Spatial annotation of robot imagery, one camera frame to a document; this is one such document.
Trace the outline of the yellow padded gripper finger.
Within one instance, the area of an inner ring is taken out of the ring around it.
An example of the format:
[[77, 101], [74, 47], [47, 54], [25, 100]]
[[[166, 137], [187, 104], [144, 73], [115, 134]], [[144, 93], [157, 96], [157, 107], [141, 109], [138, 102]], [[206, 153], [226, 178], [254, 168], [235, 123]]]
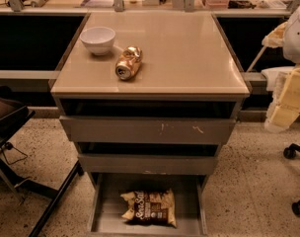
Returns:
[[300, 116], [300, 65], [289, 72], [280, 72], [275, 80], [264, 128], [282, 132]]
[[287, 23], [284, 22], [278, 25], [262, 40], [262, 45], [270, 48], [283, 47], [283, 36]]

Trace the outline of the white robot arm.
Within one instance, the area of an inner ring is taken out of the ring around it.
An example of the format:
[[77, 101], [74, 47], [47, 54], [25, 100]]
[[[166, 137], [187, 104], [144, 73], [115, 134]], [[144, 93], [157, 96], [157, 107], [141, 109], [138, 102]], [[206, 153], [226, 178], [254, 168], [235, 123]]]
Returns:
[[266, 111], [264, 127], [270, 132], [282, 132], [300, 115], [300, 6], [287, 22], [280, 24], [262, 40], [265, 47], [281, 47], [283, 57], [295, 66], [290, 72], [280, 72], [273, 87], [273, 100]]

